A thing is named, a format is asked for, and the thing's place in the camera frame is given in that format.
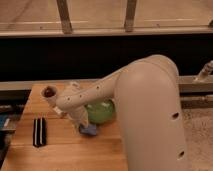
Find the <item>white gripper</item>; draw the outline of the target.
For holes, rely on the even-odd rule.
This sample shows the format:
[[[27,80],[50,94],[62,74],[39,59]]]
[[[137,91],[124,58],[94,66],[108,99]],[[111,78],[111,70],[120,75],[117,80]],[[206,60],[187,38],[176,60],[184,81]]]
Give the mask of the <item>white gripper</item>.
[[[69,111],[69,117],[76,128],[80,125],[83,125],[84,127],[89,125],[88,112],[83,106],[71,109]]]

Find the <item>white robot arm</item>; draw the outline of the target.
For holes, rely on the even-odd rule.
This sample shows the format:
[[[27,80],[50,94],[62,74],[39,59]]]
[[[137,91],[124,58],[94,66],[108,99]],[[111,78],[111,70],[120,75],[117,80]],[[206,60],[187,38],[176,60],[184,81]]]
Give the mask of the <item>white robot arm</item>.
[[[136,60],[77,93],[56,100],[63,111],[113,98],[128,171],[188,171],[179,73],[166,56]]]

